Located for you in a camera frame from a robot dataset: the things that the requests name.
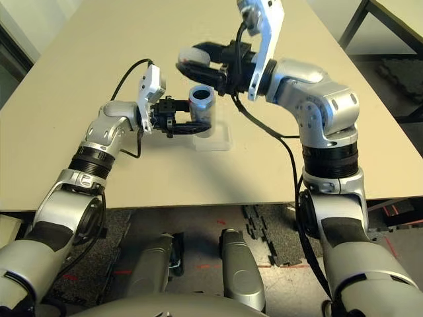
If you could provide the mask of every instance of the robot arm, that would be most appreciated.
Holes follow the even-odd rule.
[[[71,247],[98,234],[104,210],[97,197],[104,193],[123,138],[150,128],[144,125],[140,108],[160,99],[164,93],[160,83],[159,69],[150,65],[140,83],[139,104],[110,101],[100,108],[69,167],[61,171],[38,208],[30,232],[0,249],[0,307],[31,310],[50,289]]]
[[[240,7],[247,25],[249,11],[255,14],[257,8],[266,20],[267,12],[261,5],[263,1],[252,0],[246,9]],[[307,233],[319,238],[323,247],[333,299],[327,316],[401,316],[404,311],[409,316],[419,315],[423,296],[416,283],[386,249],[366,235],[368,218],[364,174],[358,166],[359,101],[355,92],[332,81],[314,65],[265,59],[263,67],[256,57],[272,52],[274,45],[261,45],[260,52],[254,53],[249,44],[241,43],[240,56],[234,53],[236,45],[207,42],[194,46],[208,53],[211,61],[222,63],[219,70],[189,60],[179,62],[177,68],[192,80],[213,85],[220,95],[248,91],[250,100],[255,99],[255,93],[265,96],[297,120],[307,188],[299,195],[299,214]],[[239,74],[234,65],[239,58],[242,78],[235,79]],[[251,95],[257,69],[262,70],[261,80]]]

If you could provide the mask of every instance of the black cable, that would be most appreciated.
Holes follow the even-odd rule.
[[[291,160],[292,174],[293,174],[293,187],[296,188],[297,183],[298,183],[298,181],[297,181],[297,167],[295,165],[295,159],[293,157],[293,153],[292,153],[291,148],[288,146],[288,144],[286,144],[286,142],[284,140],[282,140],[282,138],[281,138],[281,136],[278,132],[274,131],[272,128],[268,127],[267,125],[262,123],[259,119],[257,119],[252,114],[250,114],[248,112],[248,110],[244,107],[242,102],[239,100],[238,95],[231,96],[231,98],[232,98],[232,101],[235,104],[235,106],[238,108],[238,111],[240,111],[240,113],[242,113],[253,124],[255,124],[259,128],[263,129],[268,135],[277,139],[285,147],[286,151],[288,152],[289,159]]]
[[[242,61],[241,61],[241,38],[243,35],[243,32],[247,29],[247,25],[245,24],[245,22],[242,22],[241,25],[238,28],[237,31],[237,37],[235,39],[235,74],[234,74],[234,91],[237,91],[237,85],[239,84],[239,81],[241,80],[241,76],[242,76]],[[239,100],[238,97],[238,93],[233,95],[236,99]],[[255,117],[253,117],[252,115],[250,115],[247,110],[245,109],[245,107],[241,104],[242,108],[244,109],[244,115],[247,116],[246,114],[248,114],[248,118],[250,121],[252,121],[254,124],[256,124],[257,126],[261,127],[262,129],[265,129],[267,133],[269,133],[272,137],[275,138],[280,138],[280,139],[299,139],[299,135],[283,135],[281,133],[276,132],[275,130],[271,129],[270,127],[268,127],[267,125],[265,125],[264,123],[262,123],[260,120],[256,119]]]
[[[149,58],[144,58],[144,59],[141,59],[141,60],[139,60],[139,61],[137,61],[135,64],[133,64],[127,71],[126,71],[126,73],[125,73],[125,75],[122,77],[122,79],[120,79],[120,82],[119,82],[119,84],[118,84],[118,86],[116,87],[116,89],[114,90],[114,92],[113,92],[113,95],[112,95],[112,98],[110,99],[110,101],[113,101],[115,98],[116,98],[116,96],[118,95],[118,93],[119,93],[119,90],[120,90],[120,88],[122,87],[122,85],[124,84],[124,82],[125,82],[125,80],[126,80],[126,78],[130,75],[130,73],[138,66],[138,65],[141,65],[141,64],[143,64],[143,63],[147,63],[148,62],[148,66],[150,66],[151,64],[154,64],[153,63],[153,61],[151,60],[151,59],[149,59]]]
[[[101,209],[101,215],[100,215],[100,224],[98,226],[98,231],[96,235],[91,240],[90,244],[85,248],[85,250],[82,251],[81,254],[79,254],[71,263],[69,263],[67,266],[65,266],[63,269],[59,271],[55,281],[60,279],[67,271],[75,267],[75,265],[77,265],[78,262],[81,261],[81,259],[84,256],[86,256],[88,252],[90,252],[90,250],[93,248],[93,246],[97,242],[98,238],[100,238],[101,232],[104,227],[104,218],[106,213],[106,195],[104,194],[104,192],[101,194],[101,201],[102,201],[102,209]]]
[[[242,69],[241,69],[241,36],[242,33],[245,31],[246,25],[244,22],[241,23],[238,32],[237,32],[237,39],[235,43],[235,54],[236,54],[236,60],[235,60],[235,71],[236,71],[236,80],[235,80],[235,86],[234,91],[237,91],[237,84],[239,82],[239,79],[242,75]],[[299,182],[297,181],[297,169],[295,165],[295,159],[293,157],[292,150],[286,144],[282,138],[285,136],[281,135],[280,133],[274,131],[272,128],[268,127],[264,123],[262,123],[260,120],[255,118],[252,114],[250,114],[247,109],[244,107],[242,102],[239,100],[238,92],[236,92],[233,96],[231,96],[233,103],[238,108],[238,111],[242,113],[248,120],[250,120],[253,124],[257,125],[259,128],[263,129],[268,135],[271,137],[277,139],[286,149],[286,151],[289,154],[289,158],[291,159],[291,167],[292,167],[292,174],[293,174],[293,183],[294,183],[294,193],[295,193],[295,218],[297,221],[297,228],[298,228],[298,235],[299,240],[301,243],[301,247],[303,248],[305,259],[307,260],[307,263],[310,265],[310,268],[312,269],[313,273],[315,274],[317,280],[321,284],[322,288],[325,290],[328,297],[331,299],[330,295],[330,289],[328,281],[326,280],[325,275],[323,274],[319,263],[317,261],[316,255],[313,251],[313,248],[310,244],[309,239],[307,238],[307,235],[305,233],[305,229],[303,226],[303,219],[301,219],[301,212],[299,210],[299,191],[301,188],[301,184],[303,182],[303,176],[301,175]]]
[[[237,38],[235,39],[235,79],[234,79],[234,91],[237,91],[237,86],[242,76],[242,67],[241,67],[241,38],[244,31],[247,29],[245,22],[242,22],[238,28]]]
[[[313,251],[313,247],[310,244],[310,240],[307,238],[307,235],[305,233],[304,229],[304,221],[301,218],[301,212],[299,210],[299,191],[301,189],[301,184],[303,183],[303,176],[299,178],[298,185],[295,189],[295,218],[297,220],[297,229],[298,229],[298,236],[299,241],[301,243],[301,247],[303,248],[305,259],[307,260],[307,263],[310,265],[311,270],[315,274],[317,280],[319,281],[320,285],[322,285],[322,288],[325,290],[326,294],[330,299],[332,299],[332,296],[330,294],[329,284],[326,280],[325,275],[322,272],[322,269],[320,268],[320,265],[317,261],[316,255]]]
[[[149,59],[149,58],[144,58],[144,59],[141,59],[141,60],[139,60],[139,61],[137,61],[136,63],[134,63],[127,71],[126,71],[126,73],[125,73],[125,75],[122,77],[122,79],[120,79],[120,82],[119,82],[119,84],[118,84],[118,86],[116,87],[116,89],[114,90],[114,92],[113,92],[113,95],[112,95],[112,98],[110,99],[110,101],[113,101],[115,98],[116,98],[116,96],[118,95],[118,93],[119,93],[119,90],[120,90],[120,88],[122,87],[122,85],[124,84],[124,82],[125,82],[125,80],[126,80],[126,78],[128,78],[128,76],[130,75],[130,73],[138,66],[138,65],[141,65],[141,64],[143,64],[143,63],[148,63],[148,66],[150,66],[151,64],[154,64],[153,63],[153,61],[151,60],[151,59]],[[131,152],[129,152],[129,151],[127,151],[127,150],[124,150],[124,149],[120,149],[120,152],[122,152],[122,153],[125,153],[125,154],[127,154],[127,155],[129,155],[129,156],[131,156],[131,157],[135,157],[136,159],[138,159],[140,156],[141,156],[141,139],[142,139],[142,136],[143,136],[143,132],[144,132],[144,130],[143,130],[143,126],[142,125],[140,125],[140,127],[139,127],[139,130],[138,130],[138,133],[137,133],[137,154],[133,154],[133,153],[131,153]]]
[[[144,129],[142,126],[140,126],[137,132],[137,154],[133,154],[124,149],[120,149],[120,152],[128,154],[130,157],[135,157],[136,159],[141,157],[141,139],[143,137],[143,134],[144,134]]]

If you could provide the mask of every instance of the table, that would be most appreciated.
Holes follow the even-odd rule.
[[[423,160],[383,103],[304,0],[282,3],[286,17],[275,58],[317,64],[360,98],[359,162],[367,198],[423,195]],[[0,209],[37,208],[134,61],[152,58],[167,78],[166,94],[186,98],[194,83],[174,66],[179,49],[206,40],[228,44],[240,21],[234,1],[84,1],[0,112]],[[254,49],[259,40],[252,41]],[[136,100],[142,72],[128,77],[118,99]],[[263,98],[242,100],[280,133],[298,133],[283,108]],[[230,151],[196,152],[189,137],[166,139],[159,132],[145,137],[140,159],[120,155],[115,162],[108,206],[293,201],[285,149],[238,113],[228,96],[219,97],[217,107],[230,127]],[[299,140],[288,144],[301,172]]]
[[[362,0],[339,44],[346,49],[368,13],[374,15],[417,54],[423,54],[421,0]]]

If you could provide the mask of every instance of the gray carpet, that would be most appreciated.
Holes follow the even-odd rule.
[[[108,229],[105,239],[99,239],[91,251],[63,277],[53,284],[50,296],[63,302],[84,307],[102,303],[110,270],[119,255],[118,245],[126,231],[130,211],[109,209],[104,227]],[[89,244],[72,249],[63,266],[75,259]]]

